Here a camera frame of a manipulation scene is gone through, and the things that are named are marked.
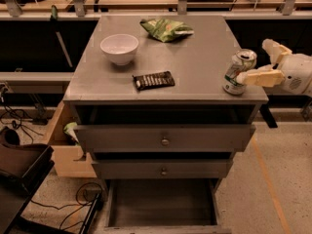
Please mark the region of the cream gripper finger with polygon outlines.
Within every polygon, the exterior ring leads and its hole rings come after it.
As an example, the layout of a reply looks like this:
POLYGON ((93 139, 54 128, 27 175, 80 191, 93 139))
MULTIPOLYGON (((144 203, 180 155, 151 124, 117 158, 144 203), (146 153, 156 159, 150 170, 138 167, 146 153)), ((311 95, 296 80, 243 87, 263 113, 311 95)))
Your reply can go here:
POLYGON ((262 49, 268 54, 272 64, 280 63, 283 57, 293 53, 291 49, 272 39, 265 39, 262 42, 262 49))
POLYGON ((239 84, 268 88, 280 85, 284 80, 284 73, 279 69, 274 69, 272 65, 264 65, 258 69, 241 72, 236 77, 239 84))

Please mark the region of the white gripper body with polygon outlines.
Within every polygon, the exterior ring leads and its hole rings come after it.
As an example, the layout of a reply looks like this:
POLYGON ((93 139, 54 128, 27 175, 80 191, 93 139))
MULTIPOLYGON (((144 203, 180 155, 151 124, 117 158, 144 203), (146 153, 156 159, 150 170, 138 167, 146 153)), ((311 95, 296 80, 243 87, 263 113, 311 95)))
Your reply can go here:
POLYGON ((282 91, 295 95, 312 96, 312 57, 293 54, 283 57, 278 65, 285 76, 279 85, 282 91))

